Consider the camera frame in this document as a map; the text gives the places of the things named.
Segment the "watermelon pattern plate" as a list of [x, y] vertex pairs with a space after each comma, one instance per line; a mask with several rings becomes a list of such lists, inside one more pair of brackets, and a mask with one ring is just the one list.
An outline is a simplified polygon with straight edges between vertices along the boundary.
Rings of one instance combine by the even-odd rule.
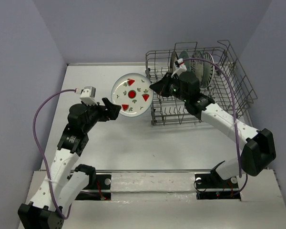
[[153, 101], [150, 85], [150, 80], [142, 74], [125, 74], [112, 87], [112, 103], [121, 106], [120, 114], [123, 116], [140, 116], [150, 108]]

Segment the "dark rimmed beige plate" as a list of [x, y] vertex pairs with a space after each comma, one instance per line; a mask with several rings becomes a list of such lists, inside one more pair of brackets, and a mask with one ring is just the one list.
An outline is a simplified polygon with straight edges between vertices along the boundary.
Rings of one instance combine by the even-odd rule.
[[178, 67], [175, 65], [175, 62], [178, 60], [178, 55], [176, 51], [172, 52], [171, 58], [170, 58], [170, 72], [174, 73], [176, 70], [178, 70]]

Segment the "teal green plate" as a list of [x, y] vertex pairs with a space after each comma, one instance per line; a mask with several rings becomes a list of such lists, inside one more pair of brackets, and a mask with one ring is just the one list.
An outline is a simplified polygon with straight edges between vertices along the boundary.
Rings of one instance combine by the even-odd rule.
[[190, 60], [186, 60], [186, 59], [189, 59], [188, 52], [186, 50], [181, 51], [181, 53], [179, 54], [179, 58], [183, 59], [187, 71], [190, 72], [191, 71], [191, 62], [190, 62]]

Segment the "blue floral plate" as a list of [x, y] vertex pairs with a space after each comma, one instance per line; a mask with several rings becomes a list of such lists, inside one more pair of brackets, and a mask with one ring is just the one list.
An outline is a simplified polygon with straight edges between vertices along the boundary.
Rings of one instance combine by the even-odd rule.
[[[192, 58], [202, 59], [202, 53], [200, 51], [195, 51], [192, 55]], [[200, 60], [191, 60], [191, 71], [195, 74], [199, 81], [202, 80], [204, 74], [204, 64], [203, 61]]]

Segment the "white blue striped plate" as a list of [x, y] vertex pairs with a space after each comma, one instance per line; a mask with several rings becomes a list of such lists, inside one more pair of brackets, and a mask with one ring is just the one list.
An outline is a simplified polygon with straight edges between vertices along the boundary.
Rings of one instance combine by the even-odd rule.
[[207, 88], [210, 85], [213, 79], [214, 73], [215, 73], [214, 65], [211, 64], [211, 63], [214, 63], [214, 59], [213, 59], [213, 56], [208, 52], [203, 53], [203, 58], [207, 60], [208, 62], [203, 62], [204, 71], [203, 71], [203, 76], [200, 82], [200, 87]]

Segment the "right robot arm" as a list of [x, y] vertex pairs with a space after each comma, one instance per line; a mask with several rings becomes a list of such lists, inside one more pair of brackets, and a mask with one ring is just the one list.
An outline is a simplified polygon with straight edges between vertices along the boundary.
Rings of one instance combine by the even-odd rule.
[[236, 144], [236, 158], [217, 164], [210, 182], [221, 187], [228, 179], [243, 174], [256, 177], [276, 158], [273, 134], [258, 130], [227, 113], [215, 101], [200, 91], [198, 79], [190, 72], [179, 76], [167, 73], [150, 89], [161, 97], [175, 97], [184, 102], [189, 114], [218, 129]]

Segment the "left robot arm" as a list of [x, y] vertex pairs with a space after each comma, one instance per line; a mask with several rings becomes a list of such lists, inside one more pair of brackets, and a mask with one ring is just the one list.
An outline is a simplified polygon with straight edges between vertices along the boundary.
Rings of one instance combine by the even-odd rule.
[[26, 229], [60, 229], [69, 217], [71, 206], [84, 188], [96, 183], [96, 170], [80, 164], [71, 169], [80, 158], [89, 138], [88, 132], [97, 122], [116, 120], [121, 106], [103, 98], [103, 105], [74, 104], [69, 109], [68, 123], [62, 133], [47, 175], [28, 204], [21, 204], [18, 215]]

